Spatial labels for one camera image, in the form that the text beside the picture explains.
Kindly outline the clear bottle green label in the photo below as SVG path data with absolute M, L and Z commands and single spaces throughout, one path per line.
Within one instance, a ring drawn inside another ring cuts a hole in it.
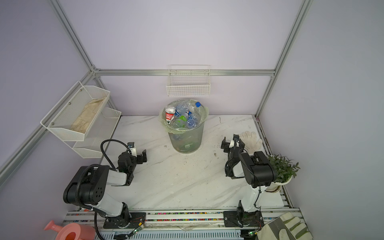
M 188 124 L 188 118 L 186 116 L 180 116 L 173 121 L 171 127 L 173 129 L 184 129 Z

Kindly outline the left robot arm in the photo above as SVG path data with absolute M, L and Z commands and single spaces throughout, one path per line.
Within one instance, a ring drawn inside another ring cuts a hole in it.
M 125 147 L 125 151 L 118 157 L 117 166 L 112 163 L 105 152 L 104 145 L 109 142 L 116 142 Z M 115 139 L 102 141 L 100 147 L 102 155 L 109 164 L 80 167 L 64 191 L 64 202 L 81 209 L 91 210 L 96 216 L 103 217 L 105 219 L 104 229 L 143 227 L 146 213 L 131 213 L 128 205 L 109 195 L 106 188 L 107 186 L 130 186 L 134 179 L 136 166 L 148 161 L 147 151 L 143 150 L 141 154 L 138 154 L 134 142 L 124 143 Z

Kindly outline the clear bottle red white label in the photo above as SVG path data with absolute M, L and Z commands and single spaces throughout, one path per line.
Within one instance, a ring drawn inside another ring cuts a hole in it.
M 168 125 L 170 125 L 172 120 L 174 119 L 175 112 L 176 112 L 175 106 L 168 105 L 165 107 L 165 120 Z

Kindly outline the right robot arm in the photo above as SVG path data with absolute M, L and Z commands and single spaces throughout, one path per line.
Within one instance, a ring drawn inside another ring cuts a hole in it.
M 264 226 L 261 200 L 266 189 L 277 178 L 277 173 L 262 151 L 250 155 L 239 135 L 230 142 L 223 139 L 221 149 L 228 154 L 225 164 L 226 177 L 232 180 L 245 179 L 251 190 L 246 193 L 234 211 L 225 211 L 225 227 Z

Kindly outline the clear bottle blue label white cap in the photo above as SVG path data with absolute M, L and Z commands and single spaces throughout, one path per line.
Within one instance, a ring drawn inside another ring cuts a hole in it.
M 194 103 L 191 101 L 182 101 L 176 106 L 175 116 L 188 116 L 192 113 Z

